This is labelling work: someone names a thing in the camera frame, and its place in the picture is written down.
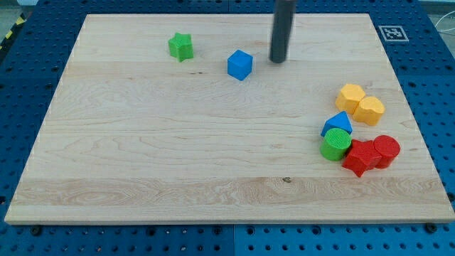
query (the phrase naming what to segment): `blue cube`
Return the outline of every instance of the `blue cube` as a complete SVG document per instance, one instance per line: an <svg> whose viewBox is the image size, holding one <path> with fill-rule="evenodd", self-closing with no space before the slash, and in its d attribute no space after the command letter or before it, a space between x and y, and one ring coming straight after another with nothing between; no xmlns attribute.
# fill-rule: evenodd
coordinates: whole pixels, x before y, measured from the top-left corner
<svg viewBox="0 0 455 256"><path fill-rule="evenodd" d="M236 50L227 60L227 73L242 81L253 68L253 56L241 50Z"/></svg>

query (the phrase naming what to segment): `green star block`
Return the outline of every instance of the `green star block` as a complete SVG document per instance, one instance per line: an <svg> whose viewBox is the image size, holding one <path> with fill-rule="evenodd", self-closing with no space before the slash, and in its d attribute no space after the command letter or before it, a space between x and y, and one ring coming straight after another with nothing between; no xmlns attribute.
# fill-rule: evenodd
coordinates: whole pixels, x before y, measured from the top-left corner
<svg viewBox="0 0 455 256"><path fill-rule="evenodd" d="M179 62L193 58L193 44L191 43L190 34L180 34L169 39L169 52L171 56L177 58Z"/></svg>

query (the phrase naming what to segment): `wooden board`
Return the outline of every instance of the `wooden board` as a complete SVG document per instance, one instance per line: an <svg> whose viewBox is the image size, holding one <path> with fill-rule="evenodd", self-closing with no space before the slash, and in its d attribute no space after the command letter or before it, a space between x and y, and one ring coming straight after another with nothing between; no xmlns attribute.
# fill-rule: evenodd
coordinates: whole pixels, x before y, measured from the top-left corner
<svg viewBox="0 0 455 256"><path fill-rule="evenodd" d="M296 15L268 61L270 15L89 15L6 216L10 224L449 222L454 212L366 14ZM195 58L167 40L190 33ZM237 49L255 58L243 82ZM353 137L402 153L362 178L319 154L346 83L387 110ZM291 182L283 181L290 177Z"/></svg>

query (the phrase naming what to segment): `blue block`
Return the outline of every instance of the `blue block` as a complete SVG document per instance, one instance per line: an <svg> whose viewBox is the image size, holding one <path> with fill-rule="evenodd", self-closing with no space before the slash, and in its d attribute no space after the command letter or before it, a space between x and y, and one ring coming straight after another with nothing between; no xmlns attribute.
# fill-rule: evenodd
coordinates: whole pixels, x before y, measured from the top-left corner
<svg viewBox="0 0 455 256"><path fill-rule="evenodd" d="M324 128L322 129L321 136L324 137L326 132L332 128L340 128L347 131L349 134L353 132L353 128L350 125L349 117L346 111L339 112L332 118L326 121Z"/></svg>
<svg viewBox="0 0 455 256"><path fill-rule="evenodd" d="M242 81L252 70L253 56L241 50L236 50L227 60L227 73Z"/></svg>

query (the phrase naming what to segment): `blue pegboard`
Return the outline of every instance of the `blue pegboard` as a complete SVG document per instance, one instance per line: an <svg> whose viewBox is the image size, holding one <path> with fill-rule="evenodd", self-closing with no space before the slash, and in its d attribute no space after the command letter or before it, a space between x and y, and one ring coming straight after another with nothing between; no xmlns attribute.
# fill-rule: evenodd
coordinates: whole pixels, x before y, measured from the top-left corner
<svg viewBox="0 0 455 256"><path fill-rule="evenodd" d="M41 0L0 65L0 216L17 186L86 14L272 13L273 0ZM303 0L299 13L368 13L449 195L455 62L416 0ZM401 26L409 41L385 41ZM455 255L455 225L11 227L0 255Z"/></svg>

